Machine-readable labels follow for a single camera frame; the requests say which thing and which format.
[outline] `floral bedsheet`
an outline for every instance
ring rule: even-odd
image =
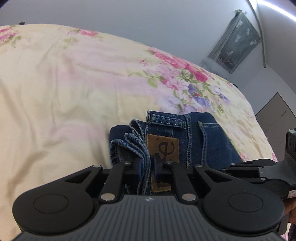
[[[147,110],[210,112],[245,161],[275,155],[242,93],[153,47],[58,25],[0,27],[0,239],[19,232],[24,191],[93,164],[110,168],[111,127]]]

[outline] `metal screw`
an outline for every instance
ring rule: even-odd
[[[196,196],[192,193],[186,193],[182,195],[182,199],[185,201],[194,201],[196,199]]]
[[[104,193],[101,195],[101,199],[105,200],[105,201],[112,201],[114,200],[115,195],[113,193]]]

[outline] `gray ribbed plate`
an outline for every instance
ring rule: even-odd
[[[275,233],[239,237],[212,227],[196,206],[174,196],[125,195],[116,204],[102,205],[83,227],[57,236],[23,232],[15,241],[281,241]]]

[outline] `folded blue jeans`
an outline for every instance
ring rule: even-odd
[[[231,163],[242,162],[229,138],[210,113],[192,112],[175,115],[147,111],[146,122],[132,120],[128,126],[110,130],[110,158],[112,165],[141,160],[141,182],[137,194],[150,192],[150,155],[146,146],[147,135],[172,137],[179,140],[179,162],[192,168],[196,164],[220,170]]]

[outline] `brown leather patch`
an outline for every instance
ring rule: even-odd
[[[163,162],[173,161],[179,163],[179,139],[148,134],[146,143],[150,156],[158,153]],[[152,193],[167,192],[170,190],[170,184],[157,183],[154,180],[153,172],[151,172]]]

